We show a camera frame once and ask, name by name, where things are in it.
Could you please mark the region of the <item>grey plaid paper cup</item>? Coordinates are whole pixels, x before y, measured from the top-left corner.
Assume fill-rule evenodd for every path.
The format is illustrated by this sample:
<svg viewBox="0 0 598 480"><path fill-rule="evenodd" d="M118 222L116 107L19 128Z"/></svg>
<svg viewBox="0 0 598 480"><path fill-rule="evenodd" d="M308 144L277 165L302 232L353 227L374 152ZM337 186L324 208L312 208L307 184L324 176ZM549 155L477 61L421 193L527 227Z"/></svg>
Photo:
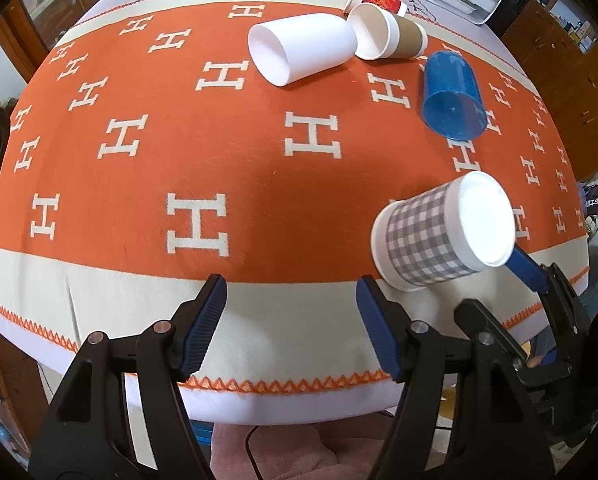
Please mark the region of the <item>grey plaid paper cup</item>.
<svg viewBox="0 0 598 480"><path fill-rule="evenodd" d="M504 188L470 171L385 206L372 224L370 252L385 282L412 292L504 266L515 239Z"/></svg>

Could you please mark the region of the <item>blue translucent plastic cup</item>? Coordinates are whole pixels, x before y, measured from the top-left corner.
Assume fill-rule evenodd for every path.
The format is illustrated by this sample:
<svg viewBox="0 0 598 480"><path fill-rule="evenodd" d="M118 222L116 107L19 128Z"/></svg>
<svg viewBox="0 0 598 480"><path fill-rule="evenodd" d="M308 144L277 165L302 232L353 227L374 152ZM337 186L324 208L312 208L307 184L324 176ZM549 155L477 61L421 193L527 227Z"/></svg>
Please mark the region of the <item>blue translucent plastic cup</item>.
<svg viewBox="0 0 598 480"><path fill-rule="evenodd" d="M431 130L450 140L472 141L484 133L488 120L477 78L458 53L441 50L428 57L421 114Z"/></svg>

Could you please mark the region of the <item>brown sleeve paper cup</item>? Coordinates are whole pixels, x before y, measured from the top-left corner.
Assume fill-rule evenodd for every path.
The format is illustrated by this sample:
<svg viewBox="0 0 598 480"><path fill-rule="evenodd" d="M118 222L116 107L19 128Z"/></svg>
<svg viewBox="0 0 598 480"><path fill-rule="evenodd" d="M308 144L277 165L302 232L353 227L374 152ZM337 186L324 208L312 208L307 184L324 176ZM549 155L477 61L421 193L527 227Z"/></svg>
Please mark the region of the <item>brown sleeve paper cup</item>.
<svg viewBox="0 0 598 480"><path fill-rule="evenodd" d="M418 58L428 47L421 25L373 3L360 3L346 19L356 37L355 55L364 61Z"/></svg>

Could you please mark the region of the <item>white plastic cup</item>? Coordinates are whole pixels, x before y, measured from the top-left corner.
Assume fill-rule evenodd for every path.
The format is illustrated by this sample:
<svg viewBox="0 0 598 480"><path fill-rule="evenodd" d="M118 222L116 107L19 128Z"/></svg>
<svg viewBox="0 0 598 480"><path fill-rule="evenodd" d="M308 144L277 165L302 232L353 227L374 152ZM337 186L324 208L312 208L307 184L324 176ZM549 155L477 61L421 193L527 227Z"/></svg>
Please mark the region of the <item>white plastic cup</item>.
<svg viewBox="0 0 598 480"><path fill-rule="evenodd" d="M330 70L353 58L351 25L337 15L312 13L253 25L248 49L256 69L276 87Z"/></svg>

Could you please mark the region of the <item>orange H-pattern table runner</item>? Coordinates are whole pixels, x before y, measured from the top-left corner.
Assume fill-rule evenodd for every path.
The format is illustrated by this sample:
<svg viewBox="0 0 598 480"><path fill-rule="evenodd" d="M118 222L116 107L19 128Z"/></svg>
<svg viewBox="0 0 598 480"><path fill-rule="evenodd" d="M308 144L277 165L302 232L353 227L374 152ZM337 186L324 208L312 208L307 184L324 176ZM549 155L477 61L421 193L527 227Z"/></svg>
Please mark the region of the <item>orange H-pattern table runner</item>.
<svg viewBox="0 0 598 480"><path fill-rule="evenodd" d="M68 33L23 91L0 175L0 322L65 370L85 337L141 332L212 273L228 305L192 388L299 394L383 382L355 307L379 211L482 170L519 245L576 289L588 257L576 180L526 75L447 27L489 123L471 142L420 116L418 61L277 88L249 29L336 16L340 0L138 0Z"/></svg>

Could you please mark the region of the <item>brown wooden cabinet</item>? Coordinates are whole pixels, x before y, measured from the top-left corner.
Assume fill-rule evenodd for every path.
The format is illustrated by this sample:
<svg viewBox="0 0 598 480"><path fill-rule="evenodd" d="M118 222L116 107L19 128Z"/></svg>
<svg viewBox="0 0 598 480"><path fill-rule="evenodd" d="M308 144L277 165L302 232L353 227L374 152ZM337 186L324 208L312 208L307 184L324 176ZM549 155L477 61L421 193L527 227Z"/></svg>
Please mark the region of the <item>brown wooden cabinet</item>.
<svg viewBox="0 0 598 480"><path fill-rule="evenodd" d="M574 175L598 175L598 41L584 53L559 23L530 0L503 42L538 89L557 126Z"/></svg>

